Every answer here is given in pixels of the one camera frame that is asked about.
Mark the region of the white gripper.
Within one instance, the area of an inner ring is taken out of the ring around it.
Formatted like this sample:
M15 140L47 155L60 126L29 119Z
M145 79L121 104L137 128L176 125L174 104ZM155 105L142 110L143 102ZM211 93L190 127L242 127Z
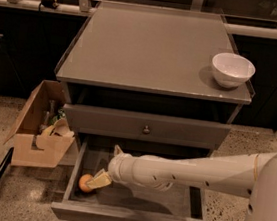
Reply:
M123 153L118 144L114 146L113 154L115 157L109 162L108 171L101 169L86 181L87 187L93 190L103 188L110 185L112 180L126 184L134 182L133 165L137 159L128 153Z

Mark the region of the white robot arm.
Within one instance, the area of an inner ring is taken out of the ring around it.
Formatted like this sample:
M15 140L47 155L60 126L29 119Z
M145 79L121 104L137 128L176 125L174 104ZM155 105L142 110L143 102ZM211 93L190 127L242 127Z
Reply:
M116 146L106 171L85 182L90 189L111 183L167 190L173 184L199 187L248 197L245 221L277 221L277 153L168 160L133 156Z

